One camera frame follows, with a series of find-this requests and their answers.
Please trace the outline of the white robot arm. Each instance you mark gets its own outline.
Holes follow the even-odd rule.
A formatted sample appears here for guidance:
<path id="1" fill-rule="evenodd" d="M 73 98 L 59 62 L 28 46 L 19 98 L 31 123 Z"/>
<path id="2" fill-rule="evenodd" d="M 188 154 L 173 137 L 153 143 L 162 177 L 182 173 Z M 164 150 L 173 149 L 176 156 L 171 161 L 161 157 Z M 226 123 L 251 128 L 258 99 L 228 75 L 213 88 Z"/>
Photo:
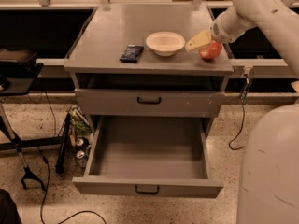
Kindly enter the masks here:
<path id="1" fill-rule="evenodd" d="M 213 40 L 231 43 L 257 27 L 299 77 L 299 15 L 289 9 L 293 1 L 232 0 L 185 49 Z M 299 104 L 271 110 L 252 129 L 241 164 L 236 223 L 299 224 Z"/>

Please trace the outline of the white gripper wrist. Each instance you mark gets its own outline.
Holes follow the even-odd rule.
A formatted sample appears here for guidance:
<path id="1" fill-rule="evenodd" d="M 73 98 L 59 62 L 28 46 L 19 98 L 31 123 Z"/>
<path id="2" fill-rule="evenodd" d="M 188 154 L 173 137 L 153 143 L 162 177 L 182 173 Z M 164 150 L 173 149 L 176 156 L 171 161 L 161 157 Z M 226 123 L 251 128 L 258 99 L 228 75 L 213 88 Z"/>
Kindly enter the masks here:
<path id="1" fill-rule="evenodd" d="M 226 32 L 221 25 L 221 20 L 215 19 L 211 23 L 210 31 L 203 30 L 198 35 L 194 36 L 185 44 L 185 49 L 187 52 L 194 49 L 200 49 L 201 47 L 208 46 L 212 39 L 218 43 L 225 44 L 236 41 L 236 36 Z"/>

